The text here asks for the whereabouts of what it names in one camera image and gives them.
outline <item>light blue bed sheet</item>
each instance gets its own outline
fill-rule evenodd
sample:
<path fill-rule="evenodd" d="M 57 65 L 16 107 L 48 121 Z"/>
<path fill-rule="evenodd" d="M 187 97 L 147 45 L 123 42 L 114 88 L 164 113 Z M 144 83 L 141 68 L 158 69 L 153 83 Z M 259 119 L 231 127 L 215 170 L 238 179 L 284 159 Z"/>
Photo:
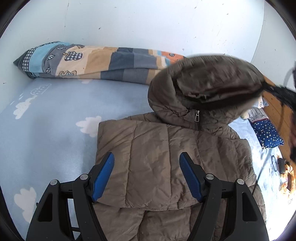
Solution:
<path fill-rule="evenodd" d="M 147 92 L 135 83 L 37 78 L 0 114 L 0 184 L 23 238 L 49 182 L 94 165 L 99 122 L 151 112 Z"/>

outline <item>jacket zipper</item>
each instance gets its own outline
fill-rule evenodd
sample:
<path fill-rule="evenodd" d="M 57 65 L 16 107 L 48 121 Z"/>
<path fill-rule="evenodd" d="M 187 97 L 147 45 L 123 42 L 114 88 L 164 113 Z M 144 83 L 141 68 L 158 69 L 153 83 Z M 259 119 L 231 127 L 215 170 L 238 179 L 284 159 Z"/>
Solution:
<path fill-rule="evenodd" d="M 195 121 L 195 129 L 196 129 L 197 131 L 199 131 L 199 130 L 200 130 L 200 127 L 199 127 L 200 111 L 199 111 L 199 110 L 196 110 L 196 111 L 195 111 L 195 119 L 194 119 L 194 121 Z"/>

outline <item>striped blanket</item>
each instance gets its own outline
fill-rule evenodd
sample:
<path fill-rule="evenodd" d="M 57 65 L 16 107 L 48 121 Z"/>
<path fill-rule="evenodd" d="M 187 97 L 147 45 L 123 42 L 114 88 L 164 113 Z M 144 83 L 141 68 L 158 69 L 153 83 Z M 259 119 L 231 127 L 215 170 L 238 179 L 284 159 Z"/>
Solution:
<path fill-rule="evenodd" d="M 51 42 L 26 51 L 14 64 L 30 78 L 105 79 L 149 84 L 182 55 L 138 48 Z"/>

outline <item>blue gripper pad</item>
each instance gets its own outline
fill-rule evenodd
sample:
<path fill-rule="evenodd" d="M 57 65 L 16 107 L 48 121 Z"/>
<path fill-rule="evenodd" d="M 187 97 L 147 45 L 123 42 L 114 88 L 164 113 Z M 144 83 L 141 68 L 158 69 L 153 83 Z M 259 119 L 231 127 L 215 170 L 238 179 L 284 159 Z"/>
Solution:
<path fill-rule="evenodd" d="M 105 187 L 107 185 L 107 182 L 110 178 L 111 172 L 113 170 L 113 167 L 114 167 L 114 155 L 113 153 L 110 153 L 104 166 L 102 167 L 102 170 L 100 171 L 98 177 L 94 182 L 94 192 L 91 196 L 94 202 L 96 202 L 98 198 L 102 197 Z"/>
<path fill-rule="evenodd" d="M 180 155 L 179 163 L 191 195 L 196 198 L 198 202 L 201 202 L 203 200 L 203 196 L 201 194 L 200 182 L 198 181 L 196 175 L 194 174 L 191 166 L 188 163 L 188 160 L 183 153 L 181 153 Z"/>

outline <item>white cloud print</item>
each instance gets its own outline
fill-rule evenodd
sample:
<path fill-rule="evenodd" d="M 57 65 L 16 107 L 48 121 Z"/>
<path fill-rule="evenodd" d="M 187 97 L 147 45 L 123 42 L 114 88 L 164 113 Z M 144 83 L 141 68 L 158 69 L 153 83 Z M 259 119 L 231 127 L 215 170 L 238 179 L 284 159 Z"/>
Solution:
<path fill-rule="evenodd" d="M 36 192 L 34 188 L 30 187 L 30 190 L 22 188 L 20 194 L 15 194 L 15 203 L 24 210 L 22 215 L 30 223 L 36 208 Z"/>
<path fill-rule="evenodd" d="M 83 84 L 88 84 L 89 82 L 91 82 L 92 80 L 83 80 L 82 83 Z"/>
<path fill-rule="evenodd" d="M 20 102 L 18 103 L 15 107 L 17 108 L 13 114 L 16 116 L 16 119 L 20 119 L 22 117 L 22 115 L 26 112 L 26 110 L 29 108 L 30 104 L 31 104 L 31 100 L 35 99 L 38 95 L 42 95 L 44 93 L 44 91 L 46 91 L 49 87 L 51 86 L 51 84 L 47 84 L 47 85 L 41 85 L 39 88 L 35 88 L 33 90 L 31 90 L 31 95 L 33 95 L 33 97 L 28 98 L 25 100 L 25 102 Z"/>
<path fill-rule="evenodd" d="M 98 135 L 98 127 L 102 117 L 86 117 L 85 120 L 76 123 L 78 127 L 81 127 L 80 131 L 85 134 L 89 134 L 90 137 L 96 137 Z"/>
<path fill-rule="evenodd" d="M 22 115 L 25 113 L 25 111 L 29 108 L 29 106 L 31 104 L 30 101 L 35 99 L 36 97 L 37 96 L 35 95 L 31 98 L 26 99 L 25 102 L 20 102 L 15 106 L 17 109 L 13 112 L 13 114 L 16 116 L 15 117 L 16 119 L 19 119 L 22 117 Z"/>

